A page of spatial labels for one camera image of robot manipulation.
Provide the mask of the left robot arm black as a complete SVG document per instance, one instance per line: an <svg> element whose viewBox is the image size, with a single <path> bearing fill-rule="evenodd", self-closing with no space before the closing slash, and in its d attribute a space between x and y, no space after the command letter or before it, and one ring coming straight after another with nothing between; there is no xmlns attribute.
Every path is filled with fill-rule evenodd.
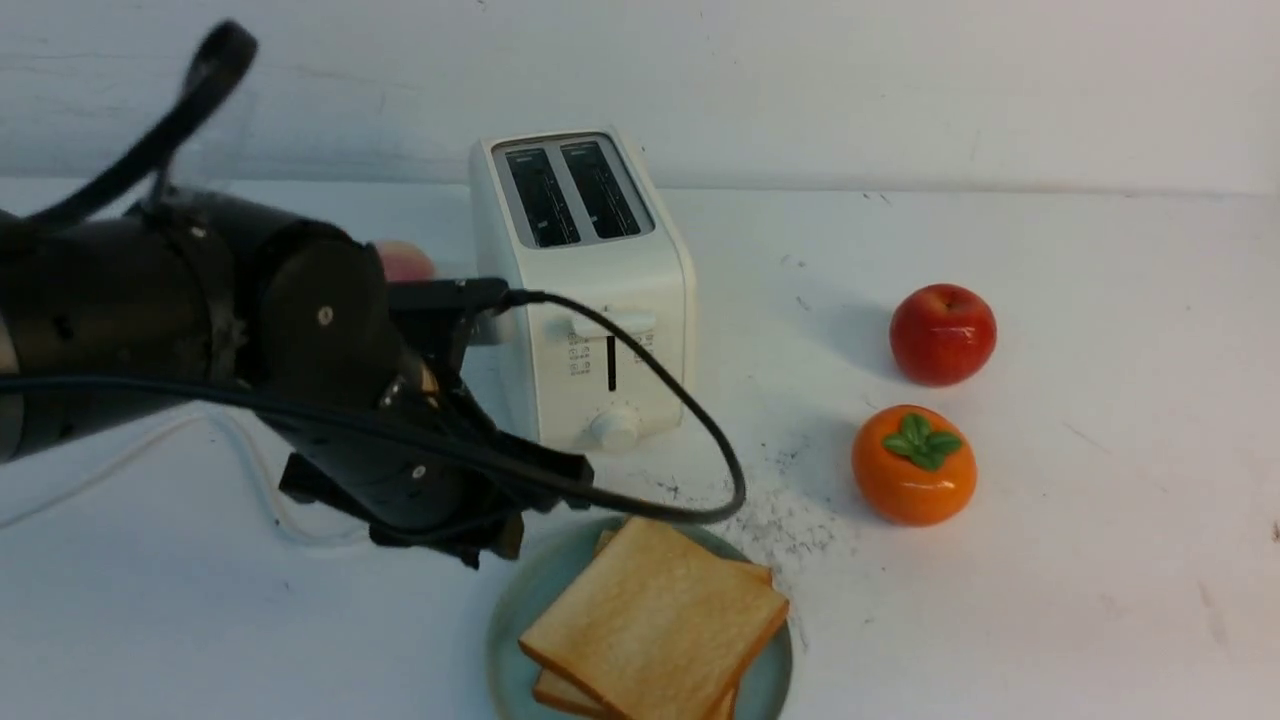
<svg viewBox="0 0 1280 720"><path fill-rule="evenodd" d="M233 195L47 231L3 224L3 395L13 461L189 397L251 410L292 448L275 483L476 568L518 556L524 512L588 488L581 455L502 430L461 375L507 283L401 281L338 227Z"/></svg>

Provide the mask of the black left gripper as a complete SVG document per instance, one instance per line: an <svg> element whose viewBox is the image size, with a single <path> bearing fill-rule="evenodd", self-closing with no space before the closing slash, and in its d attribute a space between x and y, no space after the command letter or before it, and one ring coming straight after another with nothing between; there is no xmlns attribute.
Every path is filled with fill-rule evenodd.
<svg viewBox="0 0 1280 720"><path fill-rule="evenodd" d="M466 348L408 346L378 251L343 234L255 249L255 413L292 448L279 487L374 543L476 566L518 556L527 510L584 509L580 455L502 430L461 375Z"/></svg>

